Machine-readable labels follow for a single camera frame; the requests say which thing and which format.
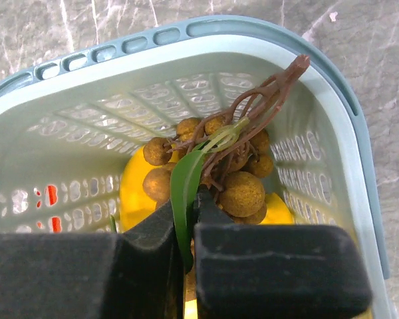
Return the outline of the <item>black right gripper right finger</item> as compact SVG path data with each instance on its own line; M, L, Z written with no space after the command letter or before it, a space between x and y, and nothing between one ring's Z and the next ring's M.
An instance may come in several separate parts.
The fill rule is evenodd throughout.
M354 318L373 293L351 236L331 225L241 225L205 186L194 202L200 318Z

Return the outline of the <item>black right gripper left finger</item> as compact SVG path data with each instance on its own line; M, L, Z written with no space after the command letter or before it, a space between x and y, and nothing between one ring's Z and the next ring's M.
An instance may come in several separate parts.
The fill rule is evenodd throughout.
M0 318L182 318L172 208L125 233L0 234Z

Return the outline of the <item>brown longan bunch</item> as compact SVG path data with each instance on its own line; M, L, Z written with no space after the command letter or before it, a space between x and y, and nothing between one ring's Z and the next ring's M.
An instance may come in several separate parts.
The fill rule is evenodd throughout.
M142 187L158 205L171 204L186 272L194 263L193 210L200 186L211 191L214 202L231 218L265 212L261 179L273 171L265 128L309 66L309 56L299 55L285 70L241 93L229 108L205 118L182 120L174 138L155 137L144 146L144 159L154 169Z

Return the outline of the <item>blue green plastic basket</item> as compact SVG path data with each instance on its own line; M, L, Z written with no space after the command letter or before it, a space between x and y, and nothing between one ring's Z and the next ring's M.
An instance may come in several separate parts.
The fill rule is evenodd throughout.
M0 233L105 231L128 158L185 118L230 107L299 54L311 65L268 125L265 181L307 223L356 239L374 293L366 318L395 318L368 128L340 70L295 33L215 15L56 58L0 83Z

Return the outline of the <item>yellow mango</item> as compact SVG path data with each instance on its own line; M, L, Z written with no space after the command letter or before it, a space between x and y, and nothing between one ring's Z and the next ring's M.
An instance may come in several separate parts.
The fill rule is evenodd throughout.
M170 176L177 156L168 154L167 164L148 163L140 148L127 163L120 182L120 223L127 231L151 215L170 198Z

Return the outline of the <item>yellow lemon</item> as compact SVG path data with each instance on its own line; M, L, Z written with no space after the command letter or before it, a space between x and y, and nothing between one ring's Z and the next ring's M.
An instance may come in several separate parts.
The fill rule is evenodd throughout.
M276 194L265 195L266 216L260 222L261 225L293 225L294 217L285 202Z

